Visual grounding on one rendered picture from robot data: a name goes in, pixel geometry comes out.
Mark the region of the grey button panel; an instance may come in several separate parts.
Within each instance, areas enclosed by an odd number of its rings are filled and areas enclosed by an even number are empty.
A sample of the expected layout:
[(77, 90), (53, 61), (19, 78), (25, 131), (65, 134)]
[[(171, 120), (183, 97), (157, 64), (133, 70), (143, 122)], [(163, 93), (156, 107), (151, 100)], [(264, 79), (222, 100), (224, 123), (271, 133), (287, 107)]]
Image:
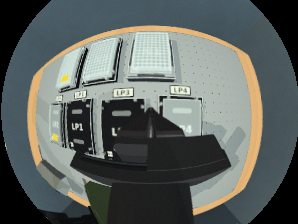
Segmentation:
[[(39, 145), (38, 145), (39, 147)], [(41, 155), (40, 147), (39, 152)], [(42, 158), (42, 155), (41, 155)], [(67, 176), (58, 171), (52, 165), (50, 165), (46, 160), (39, 162), (36, 169), (39, 171), (41, 176), (52, 186), (58, 193), (68, 195), (69, 190), (72, 190)], [(66, 177), (66, 178), (65, 178)], [(62, 181), (61, 181), (62, 180)], [(73, 190), (72, 190), (73, 191)]]

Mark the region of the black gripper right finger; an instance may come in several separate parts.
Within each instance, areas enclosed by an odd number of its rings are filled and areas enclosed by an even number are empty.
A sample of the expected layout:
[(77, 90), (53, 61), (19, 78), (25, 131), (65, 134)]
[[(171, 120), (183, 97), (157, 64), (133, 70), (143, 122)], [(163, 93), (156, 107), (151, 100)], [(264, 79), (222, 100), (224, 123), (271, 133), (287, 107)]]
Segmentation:
[[(185, 137), (182, 128), (172, 123), (165, 117), (157, 113), (157, 111), (151, 107), (151, 136), (155, 138), (163, 137)], [(152, 127), (153, 125), (153, 127)], [(154, 130), (154, 135), (153, 135)]]

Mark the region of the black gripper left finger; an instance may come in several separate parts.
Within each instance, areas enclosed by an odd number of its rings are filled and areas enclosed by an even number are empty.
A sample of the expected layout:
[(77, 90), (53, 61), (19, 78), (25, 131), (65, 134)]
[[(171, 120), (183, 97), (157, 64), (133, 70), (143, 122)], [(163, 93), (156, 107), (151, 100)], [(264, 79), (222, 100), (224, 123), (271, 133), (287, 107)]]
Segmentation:
[(150, 128), (151, 107), (149, 107), (142, 115), (121, 127), (117, 133), (117, 136), (144, 136), (146, 138), (150, 137)]

